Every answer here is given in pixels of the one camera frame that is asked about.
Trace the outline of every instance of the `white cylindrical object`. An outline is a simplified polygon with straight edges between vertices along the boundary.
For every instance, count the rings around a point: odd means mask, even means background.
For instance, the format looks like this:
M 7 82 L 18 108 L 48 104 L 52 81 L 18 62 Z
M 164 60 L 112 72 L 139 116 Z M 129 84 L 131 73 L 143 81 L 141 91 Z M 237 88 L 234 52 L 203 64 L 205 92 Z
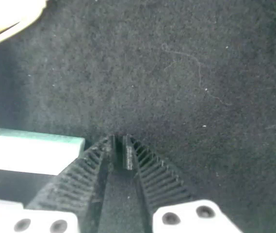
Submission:
M 0 169 L 58 175 L 84 145 L 80 137 L 0 129 Z

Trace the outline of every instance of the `screw hole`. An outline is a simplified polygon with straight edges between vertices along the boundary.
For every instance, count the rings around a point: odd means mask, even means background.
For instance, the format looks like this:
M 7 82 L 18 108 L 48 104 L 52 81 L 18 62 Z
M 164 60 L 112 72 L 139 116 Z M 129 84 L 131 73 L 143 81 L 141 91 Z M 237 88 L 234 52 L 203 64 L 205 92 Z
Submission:
M 50 227 L 50 233 L 64 233 L 68 227 L 68 224 L 64 220 L 55 221 Z
M 166 225 L 177 225 L 181 220 L 175 213 L 168 212 L 163 215 L 162 222 Z
M 31 220 L 29 218 L 22 219 L 18 221 L 14 226 L 15 232 L 23 232 L 29 228 Z
M 213 209 L 211 209 L 208 206 L 199 206 L 196 209 L 196 212 L 197 212 L 198 216 L 201 218 L 212 218 L 215 216 Z

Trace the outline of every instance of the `dark fabric surface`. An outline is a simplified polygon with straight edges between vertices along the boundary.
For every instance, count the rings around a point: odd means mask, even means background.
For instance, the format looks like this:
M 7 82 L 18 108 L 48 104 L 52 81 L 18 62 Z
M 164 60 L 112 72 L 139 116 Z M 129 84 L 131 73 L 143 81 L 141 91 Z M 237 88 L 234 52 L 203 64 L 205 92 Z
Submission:
M 242 230 L 274 233 L 276 1 L 50 0 L 0 44 L 0 127 L 130 133 Z

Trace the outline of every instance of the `black carpet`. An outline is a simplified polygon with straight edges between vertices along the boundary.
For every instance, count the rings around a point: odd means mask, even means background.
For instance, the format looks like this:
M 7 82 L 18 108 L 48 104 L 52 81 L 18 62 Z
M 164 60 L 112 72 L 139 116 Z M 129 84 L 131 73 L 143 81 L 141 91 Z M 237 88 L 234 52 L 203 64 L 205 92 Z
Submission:
M 50 0 L 0 44 L 0 127 L 130 133 L 276 233 L 276 0 Z

